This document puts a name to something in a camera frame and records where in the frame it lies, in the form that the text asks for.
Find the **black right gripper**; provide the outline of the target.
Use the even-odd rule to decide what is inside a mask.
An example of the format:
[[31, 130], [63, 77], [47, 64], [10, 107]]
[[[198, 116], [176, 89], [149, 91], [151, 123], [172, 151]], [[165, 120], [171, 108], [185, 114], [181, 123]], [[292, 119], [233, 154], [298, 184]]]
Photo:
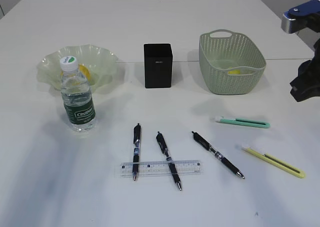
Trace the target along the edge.
[[290, 94], [297, 102], [320, 96], [320, 40], [314, 44], [314, 57], [303, 62], [290, 82]]

